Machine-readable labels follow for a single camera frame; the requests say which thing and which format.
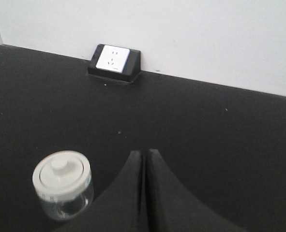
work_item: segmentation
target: glass jar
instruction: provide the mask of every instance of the glass jar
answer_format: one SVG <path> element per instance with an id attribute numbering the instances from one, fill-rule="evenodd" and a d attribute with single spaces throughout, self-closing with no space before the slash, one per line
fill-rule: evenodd
<path id="1" fill-rule="evenodd" d="M 47 156 L 36 166 L 32 180 L 43 210 L 56 221 L 76 217 L 93 201 L 90 164 L 81 153 Z"/>

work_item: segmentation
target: electrical outlet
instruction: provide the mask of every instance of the electrical outlet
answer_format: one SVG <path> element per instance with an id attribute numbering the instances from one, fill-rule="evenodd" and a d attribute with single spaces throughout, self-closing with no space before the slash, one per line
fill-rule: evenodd
<path id="1" fill-rule="evenodd" d="M 96 68 L 121 73 L 129 54 L 128 48 L 104 45 Z"/>
<path id="2" fill-rule="evenodd" d="M 141 72 L 138 50 L 98 44 L 88 64 L 88 74 L 105 80 L 133 83 Z"/>

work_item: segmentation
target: black table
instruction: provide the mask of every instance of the black table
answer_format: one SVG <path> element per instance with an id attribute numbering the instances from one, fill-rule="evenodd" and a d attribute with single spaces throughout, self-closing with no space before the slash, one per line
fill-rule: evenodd
<path id="1" fill-rule="evenodd" d="M 45 156 L 86 155 L 98 197 L 131 150 L 152 147 L 215 212 L 286 231 L 286 97 L 150 72 L 119 84 L 85 60 L 0 46 L 0 231 L 60 226 L 32 185 Z"/>

